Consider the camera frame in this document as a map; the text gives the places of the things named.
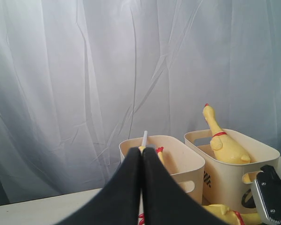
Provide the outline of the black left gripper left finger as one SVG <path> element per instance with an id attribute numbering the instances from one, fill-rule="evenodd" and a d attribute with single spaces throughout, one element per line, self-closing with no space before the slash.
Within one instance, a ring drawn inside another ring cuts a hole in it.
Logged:
<path id="1" fill-rule="evenodd" d="M 136 225 L 141 195 L 141 152 L 130 148 L 109 182 L 58 225 Z"/>

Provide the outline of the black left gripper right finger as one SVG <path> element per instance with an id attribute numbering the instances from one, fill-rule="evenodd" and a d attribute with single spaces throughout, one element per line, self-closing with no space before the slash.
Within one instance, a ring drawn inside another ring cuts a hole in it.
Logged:
<path id="1" fill-rule="evenodd" d="M 169 175 L 152 148 L 142 152 L 142 201 L 146 225 L 223 225 Z"/>

